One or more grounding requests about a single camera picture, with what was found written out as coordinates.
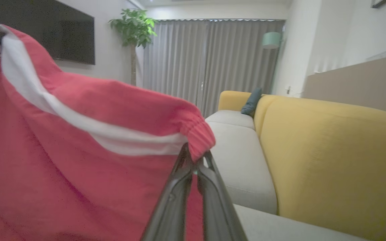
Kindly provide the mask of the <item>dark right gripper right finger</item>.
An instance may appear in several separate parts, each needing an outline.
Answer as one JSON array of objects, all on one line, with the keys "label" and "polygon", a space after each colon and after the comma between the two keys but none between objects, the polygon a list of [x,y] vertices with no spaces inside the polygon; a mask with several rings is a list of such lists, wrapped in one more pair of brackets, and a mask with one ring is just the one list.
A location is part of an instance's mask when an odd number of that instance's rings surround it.
[{"label": "dark right gripper right finger", "polygon": [[248,240],[210,151],[204,153],[196,170],[197,186],[203,200],[204,240]]}]

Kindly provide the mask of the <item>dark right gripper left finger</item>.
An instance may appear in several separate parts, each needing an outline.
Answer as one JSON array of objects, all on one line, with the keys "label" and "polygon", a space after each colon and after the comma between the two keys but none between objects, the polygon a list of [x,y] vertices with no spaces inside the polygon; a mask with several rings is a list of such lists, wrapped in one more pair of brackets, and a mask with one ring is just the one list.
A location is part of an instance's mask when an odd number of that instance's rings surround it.
[{"label": "dark right gripper left finger", "polygon": [[142,241],[184,241],[186,206],[193,177],[193,161],[185,143],[154,211],[141,236]]}]

